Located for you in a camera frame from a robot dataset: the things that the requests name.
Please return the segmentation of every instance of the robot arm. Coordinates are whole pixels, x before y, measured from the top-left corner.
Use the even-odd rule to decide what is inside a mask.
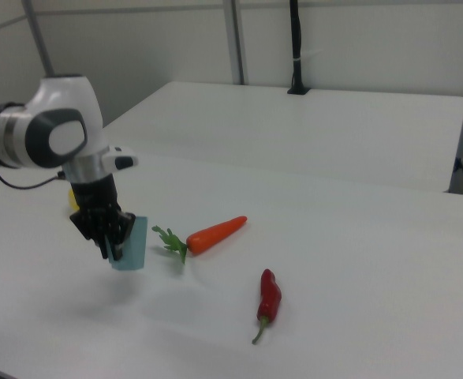
[[[108,145],[86,77],[46,77],[26,105],[0,105],[0,166],[62,166],[80,207],[70,219],[99,246],[103,259],[109,253],[121,259],[135,222],[117,203],[112,174],[137,164],[129,149]]]

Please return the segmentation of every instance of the white wall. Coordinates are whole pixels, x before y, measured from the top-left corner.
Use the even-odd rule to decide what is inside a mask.
[[[0,103],[29,101],[44,74],[21,0],[0,0]]]
[[[55,72],[89,78],[105,124],[169,81],[233,83],[222,0],[33,5]]]
[[[288,87],[289,9],[256,3],[241,4],[246,77]],[[300,18],[302,52],[312,55],[302,61],[304,82],[313,88],[463,96],[463,4],[304,6]]]

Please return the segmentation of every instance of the green leafy top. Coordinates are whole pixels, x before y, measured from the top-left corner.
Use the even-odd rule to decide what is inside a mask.
[[[185,265],[185,255],[187,254],[187,245],[184,244],[179,237],[174,235],[170,229],[166,229],[168,233],[166,233],[163,229],[158,227],[157,225],[155,227],[152,227],[152,230],[155,231],[156,233],[159,233],[159,237],[162,239],[163,242],[165,242],[165,249],[169,251],[177,251],[182,260],[182,264]]]

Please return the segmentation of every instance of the carrot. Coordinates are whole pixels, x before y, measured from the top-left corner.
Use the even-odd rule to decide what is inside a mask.
[[[187,254],[188,249],[194,255],[199,255],[221,242],[223,239],[232,235],[232,233],[240,229],[246,221],[247,217],[239,216],[224,223],[219,223],[213,227],[193,233],[187,237],[185,243],[183,243],[179,237],[174,235],[170,229],[167,229],[166,231],[168,233],[166,233],[163,229],[156,225],[152,228],[152,230],[160,234],[159,237],[166,244],[165,249],[178,251],[181,256],[182,263],[185,263],[185,255]]]

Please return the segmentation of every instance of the red chili pepper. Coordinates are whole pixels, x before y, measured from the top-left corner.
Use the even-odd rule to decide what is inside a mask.
[[[257,336],[252,340],[252,344],[256,344],[263,330],[275,321],[278,312],[278,306],[282,299],[280,287],[275,282],[275,275],[269,269],[264,270],[261,275],[261,303],[257,310],[257,319],[260,321],[260,330]]]

